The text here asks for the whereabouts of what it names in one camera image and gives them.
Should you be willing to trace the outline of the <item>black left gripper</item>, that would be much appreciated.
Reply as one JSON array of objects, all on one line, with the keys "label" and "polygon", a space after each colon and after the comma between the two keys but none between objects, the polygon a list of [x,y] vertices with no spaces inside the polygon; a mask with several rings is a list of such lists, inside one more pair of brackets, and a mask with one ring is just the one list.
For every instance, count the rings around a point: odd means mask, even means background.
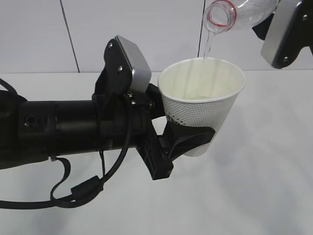
[{"label": "black left gripper", "polygon": [[135,147],[153,180],[166,179],[179,156],[210,143],[215,135],[211,127],[191,127],[167,122],[162,135],[157,135],[152,120],[164,117],[161,92],[149,84],[145,93],[128,91],[126,104],[126,138],[122,159],[129,147]]}]

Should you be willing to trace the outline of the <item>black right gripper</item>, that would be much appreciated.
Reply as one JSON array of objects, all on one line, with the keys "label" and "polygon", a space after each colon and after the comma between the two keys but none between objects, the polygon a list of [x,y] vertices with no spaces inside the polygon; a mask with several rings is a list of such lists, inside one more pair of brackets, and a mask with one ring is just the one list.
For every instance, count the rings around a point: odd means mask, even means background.
[{"label": "black right gripper", "polygon": [[[260,40],[265,40],[273,17],[274,13],[252,28]],[[313,2],[311,0],[302,0],[293,7],[291,19],[276,54],[276,68],[283,69],[291,65],[305,47],[313,48]]]}]

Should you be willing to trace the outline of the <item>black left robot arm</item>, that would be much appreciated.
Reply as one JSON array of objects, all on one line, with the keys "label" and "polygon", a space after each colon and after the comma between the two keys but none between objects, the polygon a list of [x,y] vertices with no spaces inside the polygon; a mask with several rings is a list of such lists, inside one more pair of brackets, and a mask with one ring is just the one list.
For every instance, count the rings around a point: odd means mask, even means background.
[{"label": "black left robot arm", "polygon": [[158,135],[153,119],[165,115],[158,88],[130,91],[105,102],[101,95],[80,101],[28,101],[5,81],[0,92],[0,166],[43,162],[49,157],[120,149],[139,152],[153,180],[168,178],[173,162],[211,142],[215,130],[167,122]]}]

